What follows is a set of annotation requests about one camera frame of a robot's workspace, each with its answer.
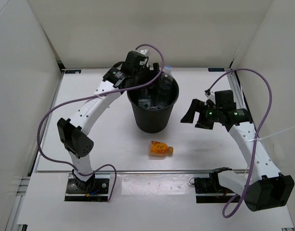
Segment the clear unlabeled plastic bottle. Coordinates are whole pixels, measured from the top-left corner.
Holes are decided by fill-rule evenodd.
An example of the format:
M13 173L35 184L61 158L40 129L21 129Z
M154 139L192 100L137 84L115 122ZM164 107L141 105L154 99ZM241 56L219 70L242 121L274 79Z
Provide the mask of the clear unlabeled plastic bottle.
M165 66L159 78L159 87L156 104L159 108L165 108L169 104L173 84L172 68Z

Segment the red label water bottle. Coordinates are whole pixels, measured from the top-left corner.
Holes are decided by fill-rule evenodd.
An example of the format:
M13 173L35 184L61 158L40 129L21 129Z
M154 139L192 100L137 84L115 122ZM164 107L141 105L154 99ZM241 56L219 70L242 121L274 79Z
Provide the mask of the red label water bottle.
M138 106L149 110L152 107L152 98L147 89L141 89L138 94Z

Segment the orange juice bottle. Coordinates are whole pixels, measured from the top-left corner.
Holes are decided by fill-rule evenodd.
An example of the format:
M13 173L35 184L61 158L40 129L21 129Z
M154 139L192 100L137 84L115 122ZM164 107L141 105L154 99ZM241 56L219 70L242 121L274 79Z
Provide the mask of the orange juice bottle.
M152 157L167 157L172 156L174 148L159 141L151 141L149 146L149 155Z

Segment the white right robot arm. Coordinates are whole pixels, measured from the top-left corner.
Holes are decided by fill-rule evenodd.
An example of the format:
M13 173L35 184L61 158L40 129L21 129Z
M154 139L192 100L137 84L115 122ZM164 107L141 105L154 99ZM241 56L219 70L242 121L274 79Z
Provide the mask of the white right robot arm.
M228 190L235 194L229 202L237 202L237 206L245 203L253 212L285 206L295 182L292 176L282 174L270 159L258 140L249 112L237 108L231 96L205 102L193 99L181 123L193 123L195 113L199 113L196 128L212 130L215 123L224 126L249 167L247 177L229 167L213 169L207 179L194 180L199 192L224 193Z

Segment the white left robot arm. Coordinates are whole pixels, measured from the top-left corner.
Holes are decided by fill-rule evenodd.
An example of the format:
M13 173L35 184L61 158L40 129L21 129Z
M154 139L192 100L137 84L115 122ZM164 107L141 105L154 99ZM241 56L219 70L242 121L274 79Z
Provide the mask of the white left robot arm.
M83 193L90 193L95 188L89 157L94 143L88 134L102 113L122 95L123 89L151 80L147 54L147 49L128 52L124 62L116 63L105 73L94 92L96 98L87 100L70 118L57 122L60 140L74 166L75 184Z

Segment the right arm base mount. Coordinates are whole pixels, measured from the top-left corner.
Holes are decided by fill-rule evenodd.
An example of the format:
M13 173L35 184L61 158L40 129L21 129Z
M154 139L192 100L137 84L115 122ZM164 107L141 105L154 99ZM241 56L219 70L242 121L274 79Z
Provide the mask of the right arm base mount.
M224 187L215 189L209 177L192 177L189 184L195 188L197 204L225 204L235 195L232 190Z

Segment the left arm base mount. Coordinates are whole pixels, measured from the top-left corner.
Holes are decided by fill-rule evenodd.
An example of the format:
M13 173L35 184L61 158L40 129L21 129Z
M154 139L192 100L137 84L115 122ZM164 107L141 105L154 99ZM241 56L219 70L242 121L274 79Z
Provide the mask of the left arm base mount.
M73 174L68 175L64 201L66 202L106 202L109 198L109 174L95 174L87 187L78 187Z

